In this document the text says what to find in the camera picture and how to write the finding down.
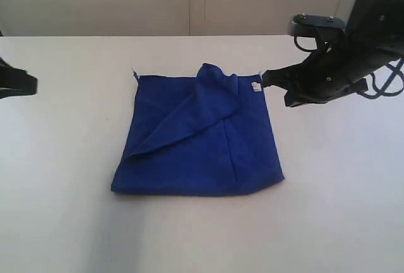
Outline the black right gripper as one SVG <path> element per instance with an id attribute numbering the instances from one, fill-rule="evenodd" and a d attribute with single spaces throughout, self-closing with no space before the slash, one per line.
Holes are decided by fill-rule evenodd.
<path id="1" fill-rule="evenodd" d="M 285 106 L 325 104 L 356 93 L 368 100 L 394 97 L 388 91 L 403 78 L 403 0 L 370 0 L 359 24 L 350 32 L 325 40 L 314 37 L 315 49 L 300 64 L 266 70 L 264 88 L 287 90 Z"/>

